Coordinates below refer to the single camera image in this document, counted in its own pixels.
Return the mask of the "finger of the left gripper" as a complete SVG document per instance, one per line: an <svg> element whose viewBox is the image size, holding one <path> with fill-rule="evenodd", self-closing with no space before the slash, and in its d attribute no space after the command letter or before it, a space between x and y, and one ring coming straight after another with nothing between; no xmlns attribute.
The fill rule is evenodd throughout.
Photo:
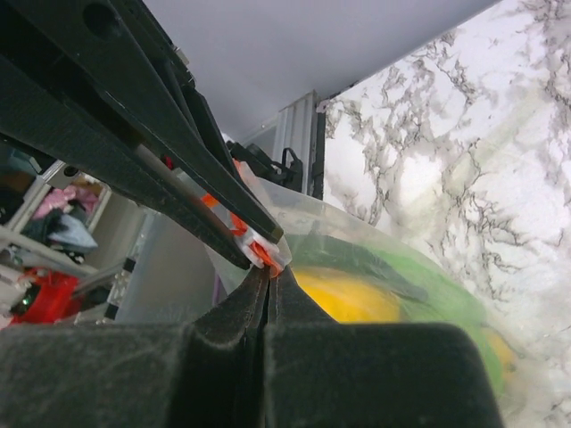
<svg viewBox="0 0 571 428"><path fill-rule="evenodd" d="M47 1L44 32L149 143L271 243L282 228L247 188L210 107L142 1Z"/></svg>
<svg viewBox="0 0 571 428"><path fill-rule="evenodd" d="M57 100L6 56L1 58L1 132L168 216L235 266L251 265L222 221L168 169L154 170L108 129Z"/></svg>

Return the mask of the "clear zip top bag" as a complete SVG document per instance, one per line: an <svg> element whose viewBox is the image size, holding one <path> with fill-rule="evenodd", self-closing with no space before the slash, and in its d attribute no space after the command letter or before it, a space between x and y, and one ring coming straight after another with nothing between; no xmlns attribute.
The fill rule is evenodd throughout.
<svg viewBox="0 0 571 428"><path fill-rule="evenodd" d="M273 276L291 269L301 289L343 324L446 323L465 331L510 427L567 427L570 393L556 381L528 335L450 278L422 253L370 224L313 198L238 172L283 227L266 244L212 195L205 205Z"/></svg>

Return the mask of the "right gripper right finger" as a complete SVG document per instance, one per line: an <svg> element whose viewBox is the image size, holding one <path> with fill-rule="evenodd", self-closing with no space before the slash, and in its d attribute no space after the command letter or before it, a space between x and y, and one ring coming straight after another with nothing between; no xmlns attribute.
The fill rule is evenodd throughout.
<svg viewBox="0 0 571 428"><path fill-rule="evenodd" d="M475 343L443 323L343 325L286 271L270 283L269 427L501 427Z"/></svg>

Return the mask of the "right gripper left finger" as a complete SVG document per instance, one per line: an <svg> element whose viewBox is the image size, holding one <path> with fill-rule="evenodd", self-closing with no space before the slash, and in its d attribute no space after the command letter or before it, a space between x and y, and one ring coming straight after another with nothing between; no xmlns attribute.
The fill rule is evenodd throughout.
<svg viewBox="0 0 571 428"><path fill-rule="evenodd" d="M2 426L247 425L268 288L268 271L255 268L193 323L4 329Z"/></svg>

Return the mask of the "yellow toy pepper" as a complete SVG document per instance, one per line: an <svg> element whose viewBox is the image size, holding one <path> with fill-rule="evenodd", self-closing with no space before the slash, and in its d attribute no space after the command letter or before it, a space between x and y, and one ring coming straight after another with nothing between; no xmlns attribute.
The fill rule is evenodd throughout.
<svg viewBox="0 0 571 428"><path fill-rule="evenodd" d="M401 301L357 276L330 268L293 270L294 278L329 316L342 324L401 322Z"/></svg>

